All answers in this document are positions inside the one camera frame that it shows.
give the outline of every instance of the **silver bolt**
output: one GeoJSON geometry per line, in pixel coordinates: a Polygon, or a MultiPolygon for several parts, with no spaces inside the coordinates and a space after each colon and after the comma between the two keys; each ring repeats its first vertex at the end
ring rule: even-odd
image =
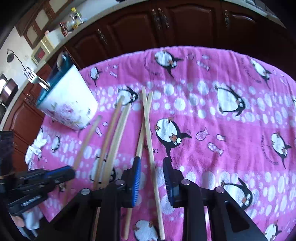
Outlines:
{"type": "Polygon", "coordinates": [[[190,184],[190,181],[189,181],[188,179],[183,179],[183,180],[181,181],[181,183],[182,183],[183,185],[189,185],[189,184],[190,184]]]}
{"type": "Polygon", "coordinates": [[[124,184],[124,180],[122,180],[122,179],[118,179],[118,180],[115,181],[115,184],[116,184],[117,186],[121,186],[121,185],[124,184]]]}
{"type": "Polygon", "coordinates": [[[215,190],[218,193],[224,193],[224,191],[225,191],[223,187],[216,187],[215,190]]]}
{"type": "Polygon", "coordinates": [[[82,194],[82,195],[88,195],[90,192],[91,192],[91,190],[89,190],[88,188],[83,188],[83,189],[81,190],[81,194],[82,194]]]}

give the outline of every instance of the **countertop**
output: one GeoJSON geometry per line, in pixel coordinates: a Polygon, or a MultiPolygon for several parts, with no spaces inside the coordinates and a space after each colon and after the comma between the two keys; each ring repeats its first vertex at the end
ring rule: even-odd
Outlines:
{"type": "MultiPolygon", "coordinates": [[[[85,24],[79,26],[79,28],[75,29],[71,34],[69,34],[67,37],[65,37],[55,48],[54,50],[42,61],[39,63],[37,69],[35,69],[35,73],[37,73],[46,63],[47,61],[51,58],[52,55],[54,55],[63,45],[65,45],[66,42],[68,42],[72,37],[74,37],[77,33],[79,33],[81,30],[83,30],[84,28],[88,27],[89,25],[91,25],[92,23],[96,22],[97,20],[99,20],[100,18],[103,18],[104,16],[117,11],[119,9],[122,9],[124,7],[136,4],[136,3],[140,3],[140,2],[144,2],[144,1],[149,1],[149,0],[127,0],[124,2],[121,2],[119,4],[116,4],[110,8],[105,9],[104,11],[99,12],[97,15],[93,16],[92,18],[90,18],[85,24]]],[[[231,2],[240,6],[243,6],[245,8],[248,8],[268,19],[270,19],[271,21],[274,21],[275,23],[281,25],[284,27],[284,25],[282,24],[282,22],[276,18],[274,15],[272,15],[269,12],[264,12],[262,10],[260,10],[259,8],[250,5],[248,3],[246,3],[245,1],[242,0],[221,0],[221,1],[227,1],[227,2],[231,2]]],[[[0,130],[3,129],[4,124],[9,116],[9,113],[11,111],[11,109],[13,108],[16,100],[18,99],[18,97],[21,95],[21,93],[23,92],[23,90],[25,89],[26,85],[29,83],[28,80],[26,80],[23,85],[21,87],[19,87],[18,92],[16,93],[16,95],[14,96],[14,98],[12,99],[11,103],[9,104],[3,119],[1,120],[0,123],[0,130]]]]}

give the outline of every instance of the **fork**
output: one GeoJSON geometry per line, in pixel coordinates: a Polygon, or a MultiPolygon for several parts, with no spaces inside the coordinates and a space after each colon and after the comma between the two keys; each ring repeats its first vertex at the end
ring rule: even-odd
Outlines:
{"type": "Polygon", "coordinates": [[[23,70],[24,75],[27,77],[27,79],[32,83],[36,84],[39,83],[45,90],[49,90],[50,84],[44,81],[42,78],[37,76],[31,68],[26,66],[23,70]]]}

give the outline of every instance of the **wooden chopstick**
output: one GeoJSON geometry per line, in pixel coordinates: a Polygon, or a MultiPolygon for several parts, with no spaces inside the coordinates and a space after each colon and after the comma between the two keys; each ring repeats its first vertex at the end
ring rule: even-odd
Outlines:
{"type": "Polygon", "coordinates": [[[103,145],[103,148],[102,148],[102,152],[101,152],[100,158],[98,160],[98,165],[96,167],[93,190],[98,189],[98,181],[99,181],[99,178],[100,178],[100,174],[102,172],[101,169],[102,169],[103,161],[105,159],[107,148],[109,146],[111,135],[113,133],[113,130],[114,130],[114,127],[115,127],[115,123],[116,123],[116,121],[118,119],[118,116],[119,116],[119,113],[120,113],[120,110],[121,110],[121,106],[122,106],[122,101],[123,100],[124,100],[124,96],[121,96],[120,99],[119,99],[119,101],[118,101],[118,103],[117,103],[115,112],[114,112],[114,114],[112,116],[111,124],[109,125],[108,132],[107,132],[107,135],[106,135],[106,138],[105,138],[105,142],[104,142],[104,145],[103,145]]]}
{"type": "MultiPolygon", "coordinates": [[[[142,95],[146,96],[145,87],[142,88],[142,95]]],[[[163,226],[163,217],[161,214],[160,198],[159,198],[158,185],[157,185],[157,179],[156,179],[155,162],[154,162],[154,156],[153,156],[148,104],[147,104],[146,98],[143,98],[143,105],[144,105],[146,140],[147,140],[148,153],[149,153],[150,172],[151,172],[151,178],[152,178],[152,182],[153,182],[154,196],[155,196],[155,202],[156,202],[159,235],[160,235],[160,240],[164,240],[165,239],[165,230],[164,230],[164,226],[163,226]]]]}
{"type": "MultiPolygon", "coordinates": [[[[152,96],[153,93],[150,92],[148,95],[148,112],[150,112],[151,108],[151,103],[152,103],[152,96]]],[[[141,126],[141,131],[140,131],[140,136],[139,136],[139,141],[138,141],[138,146],[137,146],[137,151],[136,151],[136,156],[142,157],[142,152],[143,152],[143,146],[144,146],[144,138],[145,138],[145,119],[143,118],[142,121],[142,126],[141,126]]],[[[131,213],[132,213],[132,208],[128,208],[126,212],[126,225],[124,227],[124,234],[123,234],[123,240],[128,239],[128,234],[129,234],[129,228],[131,225],[131,213]]]]}
{"type": "MultiPolygon", "coordinates": [[[[110,149],[108,152],[108,157],[106,159],[101,188],[105,188],[109,184],[109,179],[110,179],[110,175],[111,175],[112,168],[113,168],[113,161],[114,161],[115,157],[117,156],[117,152],[119,149],[119,145],[121,142],[123,131],[124,131],[130,111],[131,111],[131,104],[127,104],[125,106],[123,112],[120,115],[118,124],[115,129],[114,136],[112,138],[112,142],[111,142],[110,149]]],[[[97,211],[96,211],[96,218],[95,218],[94,227],[93,227],[93,236],[92,236],[93,241],[96,240],[96,227],[98,225],[99,215],[100,215],[100,208],[98,207],[97,211]]]]}
{"type": "MultiPolygon", "coordinates": [[[[73,169],[76,171],[79,167],[79,164],[81,162],[81,158],[82,158],[82,155],[83,155],[83,152],[86,148],[86,146],[88,145],[92,135],[94,134],[100,120],[101,120],[102,116],[98,115],[95,122],[93,123],[91,129],[89,130],[86,138],[83,140],[83,143],[82,143],[82,146],[75,158],[75,161],[74,161],[74,164],[73,164],[73,169]]],[[[70,180],[67,185],[66,185],[66,190],[65,190],[65,194],[64,194],[64,200],[63,200],[63,205],[66,206],[67,204],[67,201],[68,201],[68,195],[69,195],[69,191],[70,191],[70,188],[72,186],[72,182],[73,182],[73,179],[70,180]]]]}

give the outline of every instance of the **tablecloth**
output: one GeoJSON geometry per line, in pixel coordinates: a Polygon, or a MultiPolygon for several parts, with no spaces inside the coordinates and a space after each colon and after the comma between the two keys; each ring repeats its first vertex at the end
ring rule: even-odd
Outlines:
{"type": "MultiPolygon", "coordinates": [[[[123,170],[131,167],[143,118],[141,89],[145,86],[147,92],[154,92],[150,125],[166,240],[181,240],[184,216],[182,208],[173,209],[168,202],[162,169],[166,156],[171,157],[173,168],[199,186],[223,186],[268,240],[285,240],[296,221],[296,83],[290,76],[249,56],[203,47],[125,54],[80,73],[99,103],[97,115],[102,115],[102,121],[84,151],[72,196],[92,187],[95,157],[100,157],[121,95],[124,104],[132,103],[132,110],[110,179],[119,179],[123,170]]],[[[41,128],[48,142],[33,167],[73,165],[91,125],[73,131],[46,116],[41,128]],[[60,146],[53,151],[57,137],[60,146]]],[[[144,150],[129,240],[158,239],[147,157],[144,150]]],[[[40,204],[48,221],[61,210],[62,191],[63,187],[57,188],[40,204]]],[[[207,211],[205,216],[209,229],[207,211]]]]}

